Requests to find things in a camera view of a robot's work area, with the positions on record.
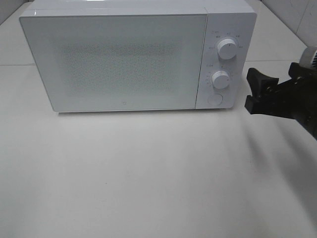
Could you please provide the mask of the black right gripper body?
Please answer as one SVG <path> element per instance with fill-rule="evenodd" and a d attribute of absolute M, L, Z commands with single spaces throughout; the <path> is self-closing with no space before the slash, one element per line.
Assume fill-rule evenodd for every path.
<path fill-rule="evenodd" d="M 317 137 L 317 72 L 291 63 L 290 79 L 269 87 L 269 112 L 274 117 L 297 121 L 313 138 Z"/>

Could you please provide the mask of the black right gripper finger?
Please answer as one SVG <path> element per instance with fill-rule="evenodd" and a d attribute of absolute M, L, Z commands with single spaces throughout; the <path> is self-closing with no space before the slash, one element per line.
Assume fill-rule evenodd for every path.
<path fill-rule="evenodd" d="M 270 94 L 270 90 L 278 84 L 279 78 L 264 75 L 251 67 L 248 69 L 247 82 L 251 88 L 252 96 L 261 98 Z"/>
<path fill-rule="evenodd" d="M 246 97 L 245 108 L 251 115 L 273 115 L 269 102 L 259 101 L 251 95 Z"/>

